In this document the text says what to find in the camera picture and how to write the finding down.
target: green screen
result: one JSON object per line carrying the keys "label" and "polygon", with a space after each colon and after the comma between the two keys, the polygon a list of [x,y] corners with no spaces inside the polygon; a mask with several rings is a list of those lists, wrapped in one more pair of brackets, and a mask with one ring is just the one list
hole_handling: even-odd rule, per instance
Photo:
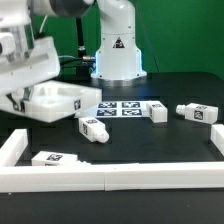
{"label": "green screen", "polygon": [[[138,6],[136,44],[142,50],[144,70],[158,72],[148,46],[150,40],[160,72],[210,72],[224,79],[224,1],[138,0]],[[99,17],[97,4],[83,17],[90,55],[100,46]],[[37,17],[37,27],[42,20]],[[77,56],[75,19],[49,18],[44,31],[54,37],[59,55]]]}

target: qr-like code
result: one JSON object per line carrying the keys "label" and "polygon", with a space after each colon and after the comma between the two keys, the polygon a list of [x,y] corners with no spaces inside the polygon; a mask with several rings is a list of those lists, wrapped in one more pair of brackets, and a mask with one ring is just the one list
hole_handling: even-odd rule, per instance
{"label": "qr-like code", "polygon": [[194,119],[196,120],[203,120],[204,114],[202,111],[194,111]]}
{"label": "qr-like code", "polygon": [[117,115],[117,110],[98,110],[97,116],[112,117]]}
{"label": "qr-like code", "polygon": [[152,105],[152,107],[158,108],[158,107],[162,107],[162,105],[161,104],[154,104],[154,105]]}
{"label": "qr-like code", "polygon": [[96,124],[98,123],[96,120],[88,120],[86,121],[87,124]]}
{"label": "qr-like code", "polygon": [[62,155],[57,155],[57,154],[51,154],[47,160],[50,161],[59,161],[63,156]]}
{"label": "qr-like code", "polygon": [[81,108],[81,100],[76,100],[74,102],[74,108],[75,108],[75,110],[78,110]]}
{"label": "qr-like code", "polygon": [[140,102],[122,102],[123,108],[138,108],[140,107]]}
{"label": "qr-like code", "polygon": [[88,127],[85,124],[83,124],[83,133],[88,135]]}
{"label": "qr-like code", "polygon": [[152,107],[149,107],[149,116],[152,117]]}
{"label": "qr-like code", "polygon": [[122,115],[123,116],[139,116],[142,115],[142,111],[140,109],[124,109],[122,110]]}
{"label": "qr-like code", "polygon": [[98,108],[117,108],[117,103],[115,102],[100,103]]}
{"label": "qr-like code", "polygon": [[199,106],[197,106],[196,108],[199,109],[199,110],[205,110],[205,109],[207,109],[208,107],[206,107],[206,106],[204,106],[204,105],[199,105]]}

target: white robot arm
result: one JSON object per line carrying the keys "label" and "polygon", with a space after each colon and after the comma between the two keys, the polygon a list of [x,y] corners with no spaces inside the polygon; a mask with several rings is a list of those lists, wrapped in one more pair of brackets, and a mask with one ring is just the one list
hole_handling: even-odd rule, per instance
{"label": "white robot arm", "polygon": [[51,37],[34,40],[30,12],[81,17],[94,0],[1,0],[0,95],[32,86],[59,74]]}
{"label": "white robot arm", "polygon": [[135,8],[128,0],[97,0],[101,47],[96,53],[94,82],[127,86],[145,79],[141,51],[135,43]]}

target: small white cube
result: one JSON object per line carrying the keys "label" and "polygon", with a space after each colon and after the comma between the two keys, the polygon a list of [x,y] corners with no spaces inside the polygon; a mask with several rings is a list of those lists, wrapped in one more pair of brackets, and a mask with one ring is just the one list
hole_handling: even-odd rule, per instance
{"label": "small white cube", "polygon": [[167,122],[168,110],[160,101],[148,101],[146,107],[154,123]]}
{"label": "small white cube", "polygon": [[75,154],[40,151],[33,159],[32,166],[66,166],[78,161]]}
{"label": "small white cube", "polygon": [[224,155],[224,125],[212,125],[211,141],[215,144],[218,150]]}

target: black tabletop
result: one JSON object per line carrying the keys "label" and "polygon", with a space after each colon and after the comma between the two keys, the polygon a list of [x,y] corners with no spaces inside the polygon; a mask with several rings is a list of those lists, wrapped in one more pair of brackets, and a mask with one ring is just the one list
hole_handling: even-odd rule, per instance
{"label": "black tabletop", "polygon": [[[223,124],[223,91],[224,82],[209,73],[152,74],[141,85],[102,87],[103,101],[159,100],[168,108],[167,123],[100,119],[110,134],[100,144],[79,133],[74,116],[47,124],[1,112],[0,142],[16,128],[29,130],[29,147],[17,165],[29,165],[40,150],[75,153],[92,164],[220,161],[211,125],[185,120],[175,110],[189,103],[217,106],[217,123]],[[223,189],[1,194],[0,222],[223,223],[223,199]]]}

